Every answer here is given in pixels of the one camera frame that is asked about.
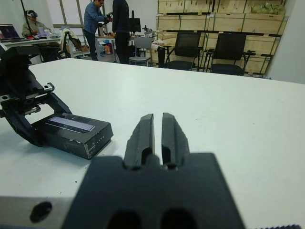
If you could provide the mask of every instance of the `plastic bag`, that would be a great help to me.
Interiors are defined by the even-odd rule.
[[[251,13],[285,15],[286,10],[283,5],[270,4],[269,2],[266,2],[263,5],[253,5],[251,7]]]

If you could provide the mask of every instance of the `gray chair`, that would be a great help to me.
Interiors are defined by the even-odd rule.
[[[137,65],[137,63],[145,63],[146,66],[148,67],[148,61],[151,60],[151,66],[153,65],[153,60],[152,60],[152,41],[153,38],[150,37],[136,37],[134,39],[134,46],[135,46],[135,52],[136,56],[130,57],[129,58],[129,64],[132,62]],[[149,49],[150,50],[150,57],[146,57],[146,52],[145,52],[145,57],[139,57],[137,56],[137,49]]]

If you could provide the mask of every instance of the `desk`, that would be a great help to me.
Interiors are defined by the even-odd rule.
[[[305,85],[241,76],[65,59],[30,66],[76,115],[108,121],[99,156],[124,156],[141,116],[175,115],[191,152],[214,152],[247,228],[305,228]],[[28,116],[34,122],[46,107]],[[0,196],[75,196],[89,161],[29,144],[0,119]]]
[[[31,41],[22,41],[22,42],[5,42],[4,44],[8,49],[10,47],[18,47],[18,46],[29,46],[34,44],[43,44],[50,42],[60,42],[61,38],[52,38],[52,39],[40,39],[40,40],[31,40]]]

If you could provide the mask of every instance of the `black mesh chair back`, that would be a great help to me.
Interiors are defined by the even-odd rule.
[[[175,44],[175,55],[186,57],[197,57],[200,33],[179,32]]]
[[[220,33],[214,59],[240,60],[244,53],[245,34]]]
[[[159,68],[164,68],[164,64],[165,64],[165,48],[158,47],[157,51],[158,51]]]

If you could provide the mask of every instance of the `black pants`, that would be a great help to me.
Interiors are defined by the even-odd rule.
[[[89,33],[88,31],[84,30],[85,37],[89,44],[90,48],[90,55],[93,61],[98,61],[96,56],[96,47],[95,47],[95,34]]]
[[[129,64],[129,33],[117,32],[115,35],[115,46],[120,63]]]

